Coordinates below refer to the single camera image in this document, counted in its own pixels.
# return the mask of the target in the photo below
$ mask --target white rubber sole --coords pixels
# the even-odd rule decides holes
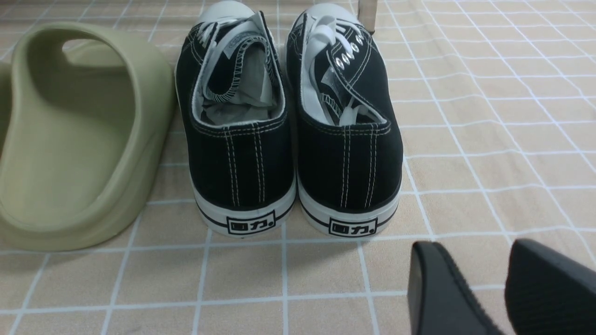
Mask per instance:
[[[255,210],[230,210],[208,202],[194,188],[194,198],[207,227],[214,232],[234,238],[261,235],[283,225],[290,216],[296,200],[296,178],[281,199]]]
[[[398,209],[399,195],[385,206],[367,213],[338,212],[316,202],[298,179],[298,194],[306,220],[323,234],[335,237],[366,237],[380,233]]]

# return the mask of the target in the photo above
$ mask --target sneaker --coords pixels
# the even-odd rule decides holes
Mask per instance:
[[[263,12],[215,3],[188,34],[176,91],[201,216],[230,237],[280,226],[296,198],[281,67]]]
[[[403,144],[377,45],[352,13],[318,4],[294,22],[285,54],[307,220],[328,235],[378,233],[398,206]]]

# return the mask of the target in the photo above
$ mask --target black canvas sneaker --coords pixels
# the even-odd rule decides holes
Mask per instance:
[[[314,5],[290,31],[285,66],[306,218],[329,235],[378,233],[398,206],[403,144],[375,42],[344,8]]]
[[[190,174],[212,230],[247,237],[280,226],[296,198],[279,56],[262,12],[212,5],[176,66]]]

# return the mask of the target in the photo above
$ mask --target beige slide sandal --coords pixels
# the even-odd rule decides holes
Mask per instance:
[[[12,103],[10,66],[0,61],[0,148],[4,145]]]
[[[91,40],[63,51],[66,42]],[[0,235],[27,250],[93,246],[145,205],[175,106],[159,49],[126,32],[50,23],[13,53],[0,157]]]

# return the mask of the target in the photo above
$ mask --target floor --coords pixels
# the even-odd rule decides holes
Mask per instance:
[[[355,10],[357,0],[341,2]],[[129,30],[175,63],[210,1],[3,0],[0,60],[32,26]],[[250,0],[280,49],[310,1]],[[147,207],[89,250],[0,244],[0,334],[408,334],[409,248],[436,240],[507,332],[516,238],[596,268],[596,2],[379,0],[374,35],[405,142],[391,226],[329,239],[300,206],[232,240],[200,222],[176,114]]]

